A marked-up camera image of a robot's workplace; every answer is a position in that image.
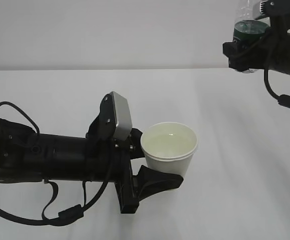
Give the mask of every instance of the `black robotic arm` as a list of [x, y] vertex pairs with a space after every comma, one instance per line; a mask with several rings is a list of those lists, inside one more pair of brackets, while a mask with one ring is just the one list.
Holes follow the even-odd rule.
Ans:
[[[140, 201], [156, 193], [179, 188], [180, 175], [163, 173], [141, 166], [133, 175], [131, 160], [143, 158], [142, 132], [132, 127], [127, 100], [111, 92], [101, 104], [100, 112], [90, 125], [85, 138], [41, 134], [38, 126], [20, 108], [9, 102], [34, 126], [32, 128], [0, 119], [0, 184], [42, 182], [53, 189], [51, 201], [42, 212], [42, 220], [25, 219], [0, 209], [7, 220], [33, 226], [65, 226], [82, 218], [100, 198], [108, 183], [114, 183], [120, 211], [134, 214]], [[76, 205], [45, 217], [46, 208], [55, 200], [58, 186], [52, 180], [103, 182], [95, 197], [84, 205]]]

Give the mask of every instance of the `white wall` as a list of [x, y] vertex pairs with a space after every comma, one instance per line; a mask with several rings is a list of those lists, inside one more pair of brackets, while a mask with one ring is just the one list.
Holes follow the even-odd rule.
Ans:
[[0, 70], [227, 67], [237, 0], [0, 0]]
[[[0, 240], [290, 240], [290, 109], [265, 90], [262, 72], [230, 69], [0, 71], [0, 101], [19, 105], [43, 133], [85, 135], [102, 97], [129, 100], [141, 130], [166, 121], [189, 125], [199, 137], [180, 189], [121, 215], [113, 184], [85, 217], [66, 227], [32, 227], [0, 218]], [[271, 73], [277, 93], [290, 76]], [[0, 117], [27, 122], [13, 109]], [[143, 159], [133, 161], [136, 173]], [[99, 183], [88, 185], [91, 198]], [[0, 184], [0, 207], [40, 218], [51, 197], [43, 183]], [[61, 182], [48, 216], [82, 203], [80, 183]]]

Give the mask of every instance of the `black cable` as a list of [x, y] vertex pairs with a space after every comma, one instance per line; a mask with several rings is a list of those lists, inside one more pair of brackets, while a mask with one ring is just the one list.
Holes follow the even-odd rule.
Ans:
[[86, 201], [87, 201], [86, 181], [83, 181], [82, 182], [82, 187], [83, 187], [83, 195], [84, 195], [84, 206], [86, 206]]
[[265, 87], [266, 90], [268, 91], [268, 93], [276, 100], [279, 99], [279, 96], [273, 91], [273, 89], [271, 88], [271, 85], [269, 83], [269, 68], [270, 68], [270, 62], [271, 62], [271, 57], [273, 55], [274, 49], [276, 48], [276, 44], [277, 41], [275, 42], [275, 44], [272, 45], [271, 49], [268, 52], [266, 61], [265, 61], [265, 66], [264, 66], [264, 83], [265, 83]]
[[33, 127], [35, 128], [36, 133], [37, 133], [36, 138], [34, 140], [34, 143], [32, 143], [32, 144], [24, 144], [20, 140], [18, 142], [15, 142], [16, 145], [19, 145], [19, 146], [24, 147], [24, 148], [30, 148], [30, 147], [32, 147], [37, 142], [37, 140], [40, 137], [40, 129], [37, 126], [37, 124], [22, 109], [20, 109], [14, 103], [11, 103], [9, 101], [2, 101], [2, 102], [0, 102], [0, 107], [3, 106], [3, 105], [8, 105], [8, 106], [14, 108], [15, 110], [17, 110], [24, 118], [26, 118], [33, 125]]

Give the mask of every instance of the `cup rim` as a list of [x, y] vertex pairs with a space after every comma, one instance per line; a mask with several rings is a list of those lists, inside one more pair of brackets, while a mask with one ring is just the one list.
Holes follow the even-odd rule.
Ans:
[[152, 159], [154, 159], [156, 161], [159, 161], [159, 162], [176, 162], [176, 161], [182, 161], [182, 160], [188, 158], [189, 156], [193, 155], [195, 153], [195, 151], [197, 150], [197, 147], [198, 147], [198, 144], [199, 144], [199, 139], [198, 139], [197, 134], [194, 132], [194, 130], [192, 128], [190, 128], [189, 126], [187, 126], [186, 124], [180, 123], [180, 122], [174, 122], [174, 121], [165, 121], [165, 122], [160, 122], [160, 123], [154, 124], [154, 125], [150, 126], [147, 130], [149, 130], [149, 129], [153, 128], [153, 127], [156, 127], [157, 125], [164, 125], [164, 124], [177, 124], [177, 125], [182, 125], [182, 126], [188, 128], [189, 130], [191, 130], [192, 133], [195, 136], [195, 140], [196, 140], [195, 146], [193, 147], [193, 149], [191, 151], [189, 151], [189, 152], [187, 152], [185, 154], [182, 154], [182, 155], [172, 156], [172, 157], [157, 157], [157, 156], [154, 156], [152, 154], [149, 154], [143, 148], [142, 139], [143, 139], [144, 134], [146, 134], [146, 132], [144, 132], [141, 135], [141, 137], [140, 137], [140, 146], [141, 146], [141, 149], [144, 152], [144, 154], [148, 155]]

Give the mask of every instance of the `white table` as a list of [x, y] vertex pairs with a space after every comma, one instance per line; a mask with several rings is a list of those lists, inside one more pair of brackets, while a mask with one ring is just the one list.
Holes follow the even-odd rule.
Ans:
[[[290, 77], [270, 74], [278, 93]], [[266, 92], [262, 72], [230, 69], [0, 71], [0, 102], [20, 106], [42, 133], [83, 137], [102, 97], [129, 100], [133, 126], [175, 121], [199, 136], [180, 189], [120, 214], [110, 184], [85, 217], [66, 227], [34, 227], [0, 218], [0, 240], [290, 240], [290, 110]], [[9, 107], [0, 118], [27, 124]], [[135, 173], [144, 159], [133, 161]], [[88, 184], [91, 198], [100, 183]], [[82, 203], [79, 182], [59, 182], [57, 212]], [[0, 207], [39, 219], [52, 191], [43, 183], [0, 184]]]

